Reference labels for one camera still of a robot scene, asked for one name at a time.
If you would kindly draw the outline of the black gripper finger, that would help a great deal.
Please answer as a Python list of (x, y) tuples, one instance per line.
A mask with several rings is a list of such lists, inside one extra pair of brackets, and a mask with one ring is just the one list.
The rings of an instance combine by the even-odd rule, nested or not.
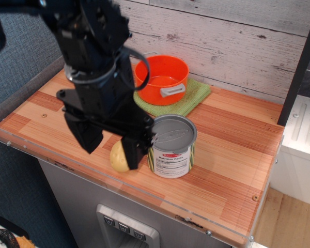
[(80, 146), (91, 154), (103, 140), (103, 129), (92, 124), (88, 119), (80, 119), (65, 112), (66, 123)]
[(125, 136), (121, 142), (129, 169), (138, 169), (140, 161), (151, 147), (151, 141)]

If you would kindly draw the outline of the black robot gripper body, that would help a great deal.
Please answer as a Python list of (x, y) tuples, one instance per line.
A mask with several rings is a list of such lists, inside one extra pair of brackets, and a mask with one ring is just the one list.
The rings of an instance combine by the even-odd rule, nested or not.
[(135, 103), (133, 90), (120, 77), (74, 83), (74, 86), (56, 94), (64, 103), (65, 112), (88, 119), (103, 131), (152, 142), (154, 120)]

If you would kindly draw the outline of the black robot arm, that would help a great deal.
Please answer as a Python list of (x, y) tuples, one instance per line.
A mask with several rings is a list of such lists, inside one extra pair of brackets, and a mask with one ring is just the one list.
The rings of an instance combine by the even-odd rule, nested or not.
[[(0, 1), (0, 13), (16, 12), (41, 16), (55, 36), (65, 75), (74, 84), (56, 96), (81, 147), (92, 153), (103, 131), (118, 134), (129, 169), (137, 169), (152, 145), (154, 121), (133, 98), (149, 77), (140, 86), (134, 83), (130, 57), (144, 57), (124, 45), (131, 34), (119, 6), (112, 1)], [(5, 43), (0, 21), (0, 51)]]

